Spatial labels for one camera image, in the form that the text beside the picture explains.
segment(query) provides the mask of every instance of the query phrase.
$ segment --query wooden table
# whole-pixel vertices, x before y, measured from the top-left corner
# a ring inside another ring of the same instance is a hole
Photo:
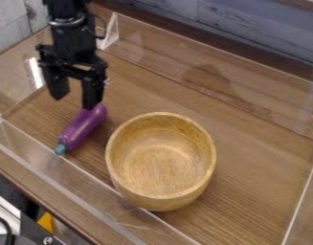
[[[0,81],[18,79],[15,69],[22,67],[19,62],[26,54],[35,53],[34,44],[41,40],[33,37],[31,41],[31,48],[22,47],[17,56],[5,54],[5,62],[9,63],[6,69],[0,69]],[[66,157],[112,186],[104,153],[116,128],[132,117],[155,111],[169,111],[193,118],[215,137],[219,156],[215,178],[205,194],[192,205],[176,212],[157,213],[157,216],[201,244],[280,244],[313,167],[313,140],[113,54],[100,52],[100,55],[110,63],[109,76],[113,79],[105,95],[109,120],[94,131],[82,147]],[[228,54],[228,67],[232,67],[236,58]],[[248,62],[240,59],[242,65]],[[14,67],[9,74],[7,67]],[[268,68],[254,63],[254,69],[246,69],[242,76],[263,74],[263,69]],[[272,78],[280,78],[278,82],[286,83],[293,79],[275,69],[267,71]],[[299,84],[307,82],[302,78],[297,80]],[[303,88],[297,86],[295,91],[307,93]],[[72,81],[72,93],[64,100],[54,101],[43,88],[6,114],[6,119],[54,148],[58,135],[74,120],[80,108],[81,86],[80,82]],[[0,161],[0,171],[21,186],[25,180],[13,172],[10,161],[3,156]],[[41,203],[50,207],[46,193],[31,189],[29,194],[35,195]],[[54,212],[58,205],[65,207],[62,201],[54,203]],[[82,229],[85,225],[80,219],[70,220],[70,217],[68,212],[62,218],[84,234],[90,235]],[[309,228],[303,232],[298,244],[305,244],[313,237],[313,229]],[[97,236],[92,240],[102,243]]]

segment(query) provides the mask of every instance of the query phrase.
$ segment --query purple bottle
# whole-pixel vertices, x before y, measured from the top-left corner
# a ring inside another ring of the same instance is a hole
[[[108,108],[100,103],[93,110],[84,109],[60,137],[60,145],[56,149],[58,155],[78,148],[93,129],[106,120]]]

